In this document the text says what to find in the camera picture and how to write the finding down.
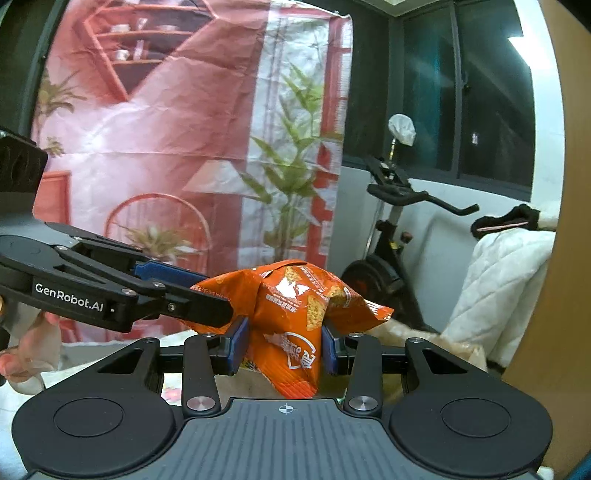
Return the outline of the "person's left hand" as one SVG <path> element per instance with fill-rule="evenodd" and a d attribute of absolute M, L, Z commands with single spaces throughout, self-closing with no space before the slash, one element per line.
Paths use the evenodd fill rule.
<path fill-rule="evenodd" d="M 57 371 L 61 355 L 58 320 L 35 307 L 16 306 L 16 312 L 1 320 L 10 334 L 9 346 L 1 350 L 1 375 L 20 394 L 36 395 L 45 389 L 41 374 Z"/>

